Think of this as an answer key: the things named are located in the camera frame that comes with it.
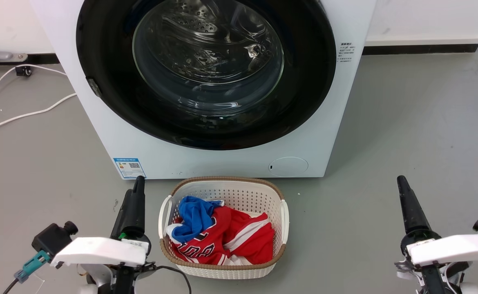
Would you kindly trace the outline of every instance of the floor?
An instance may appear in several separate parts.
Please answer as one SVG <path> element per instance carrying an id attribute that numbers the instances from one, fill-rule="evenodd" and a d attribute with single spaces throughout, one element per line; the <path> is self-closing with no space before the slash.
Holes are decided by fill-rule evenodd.
<path id="1" fill-rule="evenodd" d="M 0 67 L 0 76 L 6 71 Z M 66 78 L 35 70 L 0 85 L 0 122 L 73 92 Z M 190 277 L 195 294 L 414 293 L 395 276 L 404 235 L 395 178 L 404 174 L 433 229 L 473 233 L 478 219 L 478 50 L 474 54 L 365 56 L 324 178 L 273 179 L 290 208 L 290 238 L 273 272 L 251 281 Z M 176 180 L 146 184 L 151 259 L 169 264 L 155 235 L 159 206 Z M 52 222 L 80 236 L 108 236 L 131 182 L 120 179 L 76 98 L 0 127 L 0 292 Z M 45 266 L 40 293 L 75 293 L 75 266 Z M 467 275 L 478 284 L 478 262 Z M 34 294 L 31 277 L 12 294 Z M 181 275 L 157 272 L 140 293 L 187 294 Z"/>

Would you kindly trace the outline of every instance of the teal connector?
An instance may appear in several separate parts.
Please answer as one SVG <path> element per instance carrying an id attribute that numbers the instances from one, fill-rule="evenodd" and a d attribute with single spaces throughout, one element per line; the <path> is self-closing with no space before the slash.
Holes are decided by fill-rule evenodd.
<path id="1" fill-rule="evenodd" d="M 32 273 L 34 273 L 48 261 L 50 261 L 50 256 L 48 256 L 45 251 L 41 250 L 36 255 L 34 255 L 32 259 L 26 262 L 23 265 L 23 269 L 18 270 L 13 277 L 18 279 L 19 283 L 23 283 Z"/>

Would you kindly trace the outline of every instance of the blue cloth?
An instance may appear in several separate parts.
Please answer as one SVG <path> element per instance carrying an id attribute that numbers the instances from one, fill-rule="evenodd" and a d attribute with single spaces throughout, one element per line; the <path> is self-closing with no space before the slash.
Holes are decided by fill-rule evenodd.
<path id="1" fill-rule="evenodd" d="M 186 243 L 213 225 L 212 214 L 222 201 L 204 201 L 194 196 L 186 196 L 179 203 L 179 215 L 183 218 L 181 226 L 172 230 L 172 238 Z"/>

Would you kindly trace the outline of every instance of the laundry basket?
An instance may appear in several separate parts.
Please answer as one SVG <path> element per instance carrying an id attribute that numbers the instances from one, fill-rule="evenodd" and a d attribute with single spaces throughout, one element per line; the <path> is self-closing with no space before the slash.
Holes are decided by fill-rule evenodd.
<path id="1" fill-rule="evenodd" d="M 207 265 L 179 259 L 172 251 L 166 227 L 179 218 L 178 205 L 185 196 L 205 200 L 224 200 L 224 205 L 251 215 L 268 215 L 275 230 L 273 259 L 259 265 Z M 214 279 L 254 279 L 264 277 L 281 258 L 288 239 L 288 206 L 280 190 L 261 179 L 239 177 L 196 177 L 179 183 L 163 201 L 159 213 L 159 245 L 163 254 L 188 275 Z"/>

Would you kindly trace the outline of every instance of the white cable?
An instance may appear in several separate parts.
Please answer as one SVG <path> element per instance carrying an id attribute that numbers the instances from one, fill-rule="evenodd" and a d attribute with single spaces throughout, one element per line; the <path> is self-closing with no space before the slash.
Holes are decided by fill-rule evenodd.
<path id="1" fill-rule="evenodd" d="M 69 99 L 69 98 L 72 98 L 76 95 L 76 93 L 73 93 L 73 94 L 70 94 L 68 95 L 67 97 L 64 97 L 63 99 L 59 100 L 56 104 L 50 106 L 49 108 L 47 109 L 43 109 L 43 110 L 39 110 L 39 111 L 36 111 L 36 112 L 31 112 L 29 114 L 24 114 L 24 115 L 20 115 L 20 116 L 17 116 L 17 117 L 13 117 L 11 119 L 7 119 L 6 121 L 3 121 L 3 122 L 0 122 L 0 126 L 2 125 L 5 125 L 6 123 L 9 123 L 11 121 L 15 121 L 16 119 L 20 119 L 20 118 L 23 118 L 23 117 L 27 117 L 27 116 L 33 116 L 33 115 L 38 115 L 38 114 L 42 114 L 43 112 L 47 112 L 49 110 L 52 110 L 54 107 L 60 105 L 62 102 L 64 102 L 65 100 Z"/>
<path id="2" fill-rule="evenodd" d="M 0 81 L 1 81 L 3 78 L 5 78 L 5 76 L 6 76 L 7 74 L 9 74 L 11 71 L 15 70 L 16 67 L 36 67 L 36 68 L 38 68 L 38 69 L 46 69 L 47 71 L 60 73 L 60 74 L 65 75 L 65 76 L 67 75 L 67 74 L 65 74 L 64 72 L 60 72 L 60 71 L 57 71 L 57 70 L 55 70 L 55 69 L 49 69 L 48 67 L 40 67 L 39 65 L 16 65 L 15 67 L 12 67 L 11 69 L 9 69 L 4 75 L 2 75 L 1 78 L 0 78 Z M 5 125 L 6 123 L 9 123 L 9 122 L 11 122 L 11 121 L 15 121 L 15 120 L 17 120 L 17 119 L 23 118 L 23 117 L 33 116 L 33 115 L 37 115 L 37 114 L 42 114 L 43 112 L 47 112 L 47 111 L 49 111 L 49 110 L 52 110 L 53 108 L 55 108 L 56 106 L 58 106 L 58 105 L 60 105 L 62 102 L 64 102 L 65 100 L 67 100 L 67 99 L 69 99 L 69 98 L 72 98 L 72 97 L 74 97 L 74 96 L 76 96 L 76 93 L 73 93 L 73 94 L 68 95 L 67 97 L 64 97 L 63 99 L 59 100 L 56 104 L 50 106 L 50 107 L 47 108 L 47 109 L 39 110 L 39 111 L 36 111 L 36 112 L 31 112 L 31 113 L 29 113 L 29 114 L 20 115 L 20 116 L 17 116 L 17 117 L 13 117 L 13 118 L 11 118 L 11 119 L 8 119 L 8 120 L 6 120 L 6 121 L 0 122 L 0 126 Z"/>
<path id="3" fill-rule="evenodd" d="M 9 74 L 11 71 L 15 70 L 16 67 L 37 67 L 38 69 L 46 69 L 47 71 L 51 71 L 51 72 L 55 72 L 55 73 L 60 73 L 62 75 L 67 75 L 65 74 L 64 72 L 60 72 L 60 71 L 57 71 L 55 69 L 49 69 L 48 67 L 40 67 L 39 65 L 16 65 L 15 67 L 12 67 L 11 69 L 9 69 L 4 75 L 1 76 L 0 78 L 0 82 L 3 78 L 5 78 L 5 76 L 7 74 Z"/>

